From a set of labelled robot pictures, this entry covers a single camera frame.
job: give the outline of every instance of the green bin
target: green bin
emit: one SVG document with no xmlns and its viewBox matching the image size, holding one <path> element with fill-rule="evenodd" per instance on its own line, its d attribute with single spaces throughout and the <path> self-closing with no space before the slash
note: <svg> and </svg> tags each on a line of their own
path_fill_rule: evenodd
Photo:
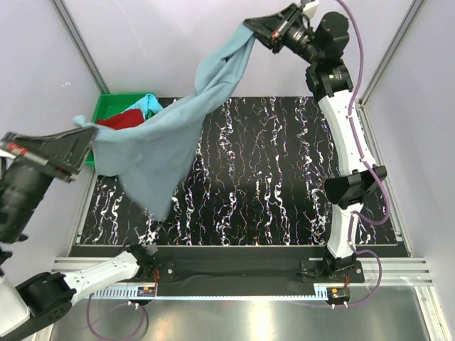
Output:
<svg viewBox="0 0 455 341">
<path fill-rule="evenodd" d="M 96 123 L 97 119 L 108 119 L 116 114 L 123 112 L 127 107 L 139 101 L 146 94 L 151 94 L 151 92 L 100 95 L 92 122 Z M 95 167 L 93 152 L 89 152 L 85 164 L 90 167 Z"/>
</svg>

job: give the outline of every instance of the wire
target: wire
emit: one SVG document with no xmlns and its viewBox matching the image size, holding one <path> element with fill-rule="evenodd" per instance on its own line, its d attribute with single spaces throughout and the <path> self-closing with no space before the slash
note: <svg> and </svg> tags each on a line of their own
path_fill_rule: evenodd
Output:
<svg viewBox="0 0 455 341">
<path fill-rule="evenodd" d="M 144 307 L 140 306 L 140 305 L 136 305 L 136 307 L 139 307 L 139 309 L 141 310 L 141 320 L 139 321 L 139 325 L 137 326 L 137 328 L 134 330 L 134 332 L 132 332 L 129 336 L 127 337 L 124 337 L 122 339 L 109 339 L 107 337 L 103 337 L 101 336 L 100 334 L 98 334 L 95 329 L 93 329 L 93 325 L 94 323 L 92 323 L 90 321 L 90 303 L 92 302 L 92 296 L 93 294 L 90 294 L 90 296 L 88 297 L 88 301 L 87 301 L 87 307 L 85 309 L 85 318 L 87 320 L 87 326 L 88 326 L 88 329 L 90 330 L 90 332 L 99 340 L 103 340 L 103 341 L 130 341 L 134 336 L 136 336 L 136 334 L 141 330 L 142 328 L 142 325 L 144 324 L 144 320 L 145 320 L 145 317 L 146 317 L 146 310 L 144 309 Z M 117 307 L 113 307 L 113 309 L 109 310 L 108 313 L 111 313 L 113 310 L 119 308 L 120 305 L 118 305 Z"/>
<path fill-rule="evenodd" d="M 153 272 L 153 274 L 154 274 L 154 278 L 155 278 L 155 291 L 156 291 L 156 287 L 158 287 L 159 270 L 158 270 L 158 269 L 155 269 L 155 271 Z"/>
<path fill-rule="evenodd" d="M 349 274 L 347 274 L 346 275 L 346 283 L 344 284 L 344 288 L 347 288 L 349 286 L 349 281 L 350 281 Z"/>
<path fill-rule="evenodd" d="M 120 248 L 117 255 L 121 254 L 127 247 L 130 247 L 131 245 L 132 245 L 132 243 L 130 243 L 130 242 L 126 242 L 125 244 L 123 244 L 123 246 Z"/>
<path fill-rule="evenodd" d="M 353 111 L 354 101 L 355 101 L 355 98 L 357 97 L 357 94 L 358 94 L 358 92 L 360 90 L 360 85 L 362 84 L 362 78 L 363 78 L 363 63 L 364 63 L 364 59 L 365 59 L 365 53 L 363 51 L 363 42 L 362 42 L 362 38 L 360 36 L 360 30 L 359 30 L 359 27 L 357 25 L 357 22 L 355 21 L 354 15 L 350 11 L 348 5 L 345 4 L 343 0 L 335 0 L 335 1 L 338 2 L 341 7 L 343 7 L 343 9 L 348 14 L 349 19 L 351 20 L 351 22 L 353 24 L 355 35 L 357 37 L 359 53 L 360 53 L 358 80 L 357 80 L 357 84 L 355 85 L 355 88 L 354 88 L 354 91 L 353 91 L 353 96 L 351 97 L 351 99 L 349 101 L 348 117 L 349 117 L 350 128 L 351 128 L 351 130 L 353 132 L 355 144 L 356 144 L 357 149 L 358 149 L 358 153 L 360 155 L 360 158 L 364 159 L 365 158 L 365 154 L 363 153 L 362 146 L 360 145 L 360 138 L 359 138 L 359 135 L 357 134 L 357 131 L 355 129 L 354 120 L 353 120 L 353 118 L 351 116 L 352 115 L 352 111 Z M 370 293 L 370 295 L 368 295 L 367 297 L 365 297 L 364 299 L 362 299 L 362 300 L 360 300 L 358 302 L 351 303 L 349 305 L 350 307 L 355 307 L 355 306 L 360 305 L 362 303 L 368 302 L 377 293 L 377 291 L 379 289 L 379 286 L 381 284 L 381 280 L 382 280 L 382 264 L 381 264 L 381 260 L 379 259 L 379 256 L 375 252 L 373 252 L 371 250 L 357 251 L 357 249 L 353 246 L 354 243 L 353 243 L 353 240 L 352 240 L 352 231 L 353 231 L 353 225 L 354 225 L 354 215 L 359 216 L 359 218 L 361 218 L 362 220 L 366 221 L 367 223 L 369 223 L 371 225 L 384 224 L 390 218 L 390 198 L 389 198 L 389 195 L 387 194 L 387 191 L 385 190 L 385 187 L 382 184 L 381 180 L 379 179 L 378 175 L 373 170 L 373 168 L 368 164 L 368 162 L 367 161 L 363 161 L 363 164 L 368 169 L 368 171 L 370 172 L 371 176 L 375 179 L 375 181 L 378 184 L 379 189 L 380 189 L 380 191 L 382 193 L 382 196 L 384 197 L 384 200 L 385 200 L 385 216 L 379 221 L 374 221 L 374 220 L 371 220 L 370 218 L 366 217 L 365 215 L 362 215 L 358 211 L 352 211 L 351 212 L 352 215 L 350 217 L 349 230 L 348 230 L 348 243 L 349 243 L 349 246 L 351 247 L 353 252 L 355 254 L 357 254 L 358 256 L 360 256 L 361 254 L 370 254 L 371 256 L 376 258 L 376 260 L 378 261 L 379 278 L 378 278 L 378 282 L 376 283 L 376 286 L 374 287 L 374 289 Z"/>
<path fill-rule="evenodd" d="M 364 63 L 364 59 L 365 59 L 365 53 L 363 51 L 363 42 L 362 42 L 362 38 L 360 36 L 360 30 L 358 28 L 357 22 L 355 21 L 354 15 L 350 11 L 348 5 L 346 5 L 343 0 L 335 0 L 335 1 L 338 2 L 341 7 L 343 7 L 343 9 L 348 14 L 349 19 L 351 20 L 351 22 L 353 24 L 355 35 L 357 37 L 358 48 L 359 48 L 359 52 L 360 52 L 360 66 L 359 66 L 359 71 L 358 71 L 358 80 L 357 80 L 357 84 L 355 85 L 355 88 L 354 88 L 354 91 L 353 91 L 353 96 L 351 97 L 351 99 L 349 101 L 348 116 L 349 116 L 350 128 L 353 131 L 353 135 L 354 135 L 354 139 L 355 139 L 355 145 L 357 146 L 358 153 L 360 154 L 360 158 L 364 159 L 365 158 L 365 154 L 363 153 L 362 146 L 360 145 L 360 138 L 359 138 L 359 136 L 357 134 L 357 131 L 355 129 L 354 120 L 353 120 L 353 118 L 351 116 L 351 114 L 353 112 L 354 101 L 355 101 L 355 98 L 357 97 L 357 94 L 358 94 L 358 92 L 360 90 L 360 85 L 362 84 L 362 79 L 363 79 L 363 63 Z M 361 218 L 362 220 L 364 220 L 365 222 L 367 222 L 367 223 L 369 223 L 371 225 L 381 225 L 381 224 L 384 224 L 390 217 L 390 199 L 389 199 L 389 195 L 387 194 L 387 191 L 385 190 L 385 187 L 382 184 L 382 181 L 379 179 L 378 175 L 376 175 L 376 172 L 368 164 L 368 162 L 367 161 L 363 161 L 363 164 L 368 169 L 368 171 L 370 172 L 372 177 L 375 179 L 376 183 L 379 186 L 379 189 L 381 190 L 382 196 L 384 197 L 384 201 L 385 201 L 385 216 L 381 220 L 376 222 L 376 221 L 371 220 L 370 218 L 366 217 L 365 215 L 362 215 L 360 212 L 352 211 L 352 213 L 358 215 L 359 218 Z"/>
<path fill-rule="evenodd" d="M 104 313 L 104 314 L 101 315 L 99 318 L 97 318 L 95 321 L 91 321 L 92 326 L 94 326 L 94 325 L 96 325 L 98 322 L 104 320 L 108 315 L 110 315 L 110 314 L 113 313 L 114 311 L 116 311 L 116 310 L 118 310 L 118 309 L 120 309 L 120 308 L 126 307 L 126 306 L 130 306 L 130 304 L 128 304 L 128 302 L 123 302 L 123 303 L 120 303 L 120 304 L 115 305 L 114 307 L 110 308 L 106 313 Z M 75 321 L 71 318 L 71 315 L 70 315 L 70 321 L 71 321 L 71 324 L 73 325 L 73 327 L 74 327 L 76 330 L 85 330 L 85 329 L 88 329 L 87 324 L 86 324 L 86 325 L 83 325 L 82 327 L 77 326 L 77 323 L 75 323 Z"/>
<path fill-rule="evenodd" d="M 314 278 L 318 278 L 318 277 L 321 277 L 322 275 L 322 272 L 320 272 L 319 274 L 316 274 L 316 272 L 314 272 L 315 274 L 310 274 L 309 272 L 299 272 L 300 274 L 302 275 L 305 275 L 305 276 L 308 276 L 308 277 L 314 277 Z"/>
</svg>

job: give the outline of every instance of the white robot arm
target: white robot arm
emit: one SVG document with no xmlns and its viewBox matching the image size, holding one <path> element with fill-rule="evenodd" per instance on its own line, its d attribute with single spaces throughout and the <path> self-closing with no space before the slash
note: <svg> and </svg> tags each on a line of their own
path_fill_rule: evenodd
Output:
<svg viewBox="0 0 455 341">
<path fill-rule="evenodd" d="M 22 242 L 27 222 L 54 178 L 76 179 L 97 130 L 74 129 L 52 136 L 8 133 L 1 140 L 0 242 Z M 6 168 L 6 159 L 12 159 Z M 19 341 L 55 323 L 91 293 L 118 281 L 152 277 L 156 247 L 131 245 L 84 271 L 38 274 L 17 287 L 0 270 L 0 340 Z M 11 252 L 0 248 L 0 265 Z"/>
<path fill-rule="evenodd" d="M 38 332 L 61 319 L 77 302 L 110 284 L 131 278 L 147 280 L 154 270 L 155 250 L 132 245 L 88 269 L 39 274 L 17 287 L 0 276 L 0 340 L 19 341 Z"/>
<path fill-rule="evenodd" d="M 350 125 L 352 119 L 355 131 L 362 131 L 355 108 L 351 114 L 348 110 L 353 83 L 341 59 L 349 41 L 348 19 L 337 12 L 329 12 L 314 30 L 309 19 L 318 4 L 318 0 L 301 0 L 300 4 L 291 4 L 274 15 L 249 18 L 243 23 L 273 53 L 286 46 L 310 64 L 306 69 L 306 84 L 330 126 L 340 166 L 340 176 L 324 183 L 333 216 L 331 236 L 318 274 L 340 278 L 346 276 L 356 262 L 358 217 L 354 216 L 353 228 L 349 232 L 352 212 L 360 212 L 364 197 L 378 187 L 364 162 L 373 165 L 380 181 L 385 179 L 387 171 L 384 166 L 376 165 L 363 136 L 359 138 L 363 152 L 360 158 Z"/>
</svg>

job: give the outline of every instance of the towel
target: towel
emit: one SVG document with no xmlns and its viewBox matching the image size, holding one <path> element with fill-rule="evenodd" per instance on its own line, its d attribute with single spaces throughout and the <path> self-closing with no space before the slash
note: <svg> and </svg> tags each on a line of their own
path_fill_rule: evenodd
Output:
<svg viewBox="0 0 455 341">
<path fill-rule="evenodd" d="M 127 112 L 128 110 L 131 109 L 140 109 L 142 114 L 144 115 L 144 121 L 146 121 L 148 119 L 149 112 L 151 112 L 152 114 L 156 114 L 163 110 L 163 107 L 161 106 L 161 104 L 159 104 L 155 95 L 146 94 L 139 101 L 127 107 L 123 112 Z"/>
<path fill-rule="evenodd" d="M 99 129 L 93 145 L 96 171 L 118 175 L 126 194 L 154 219 L 169 214 L 175 187 L 194 161 L 205 116 L 229 99 L 242 78 L 255 42 L 252 34 L 241 25 L 199 64 L 193 94 L 139 126 L 114 130 L 74 118 L 78 126 Z"/>
</svg>

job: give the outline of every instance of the black marbled table surface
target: black marbled table surface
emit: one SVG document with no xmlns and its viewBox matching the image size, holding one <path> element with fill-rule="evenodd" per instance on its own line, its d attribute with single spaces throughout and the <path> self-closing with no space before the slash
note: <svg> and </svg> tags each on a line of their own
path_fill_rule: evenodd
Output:
<svg viewBox="0 0 455 341">
<path fill-rule="evenodd" d="M 159 100 L 163 106 L 174 99 Z M 188 177 L 164 222 L 135 205 L 116 178 L 98 177 L 80 244 L 323 244 L 331 205 L 323 182 L 338 175 L 327 121 L 311 97 L 233 97 L 209 114 Z M 380 191 L 363 213 L 379 219 Z M 390 221 L 359 223 L 357 242 L 396 244 Z"/>
</svg>

